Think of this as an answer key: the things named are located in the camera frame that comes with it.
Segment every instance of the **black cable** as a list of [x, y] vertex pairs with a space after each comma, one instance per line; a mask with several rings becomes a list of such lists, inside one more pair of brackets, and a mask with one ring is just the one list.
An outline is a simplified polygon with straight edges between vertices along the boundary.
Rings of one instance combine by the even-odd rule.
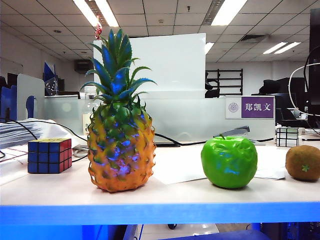
[[6, 120], [6, 121], [15, 122], [16, 124], [19, 124], [25, 130], [27, 130], [36, 140], [38, 139], [26, 126], [22, 125], [20, 122], [18, 122], [16, 120], [9, 119], [9, 118], [4, 118], [4, 117], [0, 117], [0, 119]]
[[3, 159], [6, 156], [6, 154], [1, 150], [0, 150], [0, 154], [2, 154], [2, 156], [0, 156], [0, 159]]
[[85, 155], [85, 156], [82, 156], [82, 157], [80, 157], [80, 158], [78, 158], [78, 159], [76, 159], [76, 160], [73, 160], [72, 162], [73, 162], [73, 163], [78, 162], [78, 161], [80, 161], [81, 159], [84, 159], [84, 158], [86, 158], [86, 157], [88, 157], [88, 154]]
[[196, 142], [189, 142], [189, 143], [181, 143], [181, 142], [178, 142], [178, 141], [176, 141], [176, 140], [174, 140], [174, 139], [172, 139], [170, 137], [167, 137], [167, 136], [159, 134], [159, 133], [156, 133], [155, 135], [158, 136], [158, 137], [167, 139], [167, 140], [173, 142], [174, 144], [177, 144], [177, 145], [180, 145], [180, 146], [190, 146], [190, 145], [205, 144], [206, 143], [206, 141], [196, 141]]
[[[12, 121], [12, 122], [15, 122], [14, 120], [11, 120], [11, 119], [8, 119], [8, 118], [2, 118], [0, 117], [0, 119], [5, 119], [5, 120], [9, 120], [9, 121]], [[69, 127], [67, 126], [64, 126], [62, 124], [59, 124], [59, 123], [56, 123], [56, 122], [49, 122], [49, 121], [41, 121], [41, 120], [34, 120], [34, 121], [24, 121], [23, 123], [34, 123], [34, 122], [39, 122], [39, 123], [46, 123], [46, 124], [54, 124], [54, 125], [59, 125], [65, 129], [68, 129], [73, 135], [75, 135], [76, 137], [84, 140], [84, 141], [87, 141], [87, 139], [83, 138], [83, 137], [80, 137], [79, 135], [77, 135], [72, 129], [70, 129]]]

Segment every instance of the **white cable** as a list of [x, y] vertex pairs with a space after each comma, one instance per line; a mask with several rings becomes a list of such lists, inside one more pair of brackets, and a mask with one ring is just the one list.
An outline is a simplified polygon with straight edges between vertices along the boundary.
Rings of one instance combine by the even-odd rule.
[[[320, 65], [320, 62], [308, 64], [308, 65], [306, 65], [306, 67], [313, 66], [313, 65]], [[290, 100], [291, 100], [291, 103], [292, 103], [293, 107], [294, 107], [295, 109], [297, 109], [300, 113], [306, 114], [306, 115], [309, 115], [309, 116], [317, 116], [317, 117], [320, 117], [320, 115], [318, 115], [318, 114], [306, 113], [306, 112], [303, 112], [303, 111], [299, 110], [299, 108], [297, 108], [297, 106], [295, 105], [295, 103], [294, 103], [294, 101], [293, 101], [293, 99], [292, 99], [292, 96], [291, 96], [290, 84], [291, 84], [292, 76], [296, 73], [296, 71], [298, 71], [298, 70], [300, 70], [300, 69], [303, 69], [304, 67], [305, 67], [305, 66], [301, 66], [301, 67], [297, 68], [296, 70], [294, 70], [294, 71], [291, 73], [291, 76], [290, 76], [290, 78], [289, 78], [289, 83], [288, 83], [289, 97], [290, 97]]]

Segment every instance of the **logo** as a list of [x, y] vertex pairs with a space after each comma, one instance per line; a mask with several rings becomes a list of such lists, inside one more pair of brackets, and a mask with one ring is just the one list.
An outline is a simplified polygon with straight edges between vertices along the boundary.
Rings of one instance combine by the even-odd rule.
[[239, 105], [235, 102], [232, 102], [229, 104], [229, 107], [228, 107], [229, 111], [232, 112], [232, 113], [235, 113], [236, 111], [239, 110]]

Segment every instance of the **ceiling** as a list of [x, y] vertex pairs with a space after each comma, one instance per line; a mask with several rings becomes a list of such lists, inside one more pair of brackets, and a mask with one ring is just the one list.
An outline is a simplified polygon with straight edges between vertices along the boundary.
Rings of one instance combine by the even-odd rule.
[[[95, 29], [72, 0], [0, 1], [1, 30], [65, 61], [92, 57], [88, 43], [95, 40]], [[247, 0], [230, 25], [210, 26], [202, 23], [212, 0], [107, 1], [130, 37], [206, 33], [206, 41], [215, 43], [207, 63], [305, 61], [310, 9], [320, 8], [320, 0]], [[108, 32], [104, 26], [102, 35]], [[240, 41], [247, 34], [267, 37]], [[262, 54], [284, 41], [302, 43], [282, 54]]]

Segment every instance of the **pineapple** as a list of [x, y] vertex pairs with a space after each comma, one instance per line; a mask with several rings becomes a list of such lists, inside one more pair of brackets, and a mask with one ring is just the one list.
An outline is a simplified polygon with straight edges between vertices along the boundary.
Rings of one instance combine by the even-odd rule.
[[111, 30], [108, 39], [102, 38], [102, 47], [92, 44], [102, 54], [103, 64], [92, 59], [94, 68], [87, 74], [97, 74], [100, 82], [87, 82], [95, 86], [103, 101], [90, 117], [87, 137], [89, 173], [93, 184], [108, 192], [136, 189], [147, 182], [155, 165], [155, 130], [152, 118], [141, 105], [134, 92], [148, 78], [134, 79], [146, 66], [137, 67], [131, 77], [132, 58], [128, 35], [120, 29]]

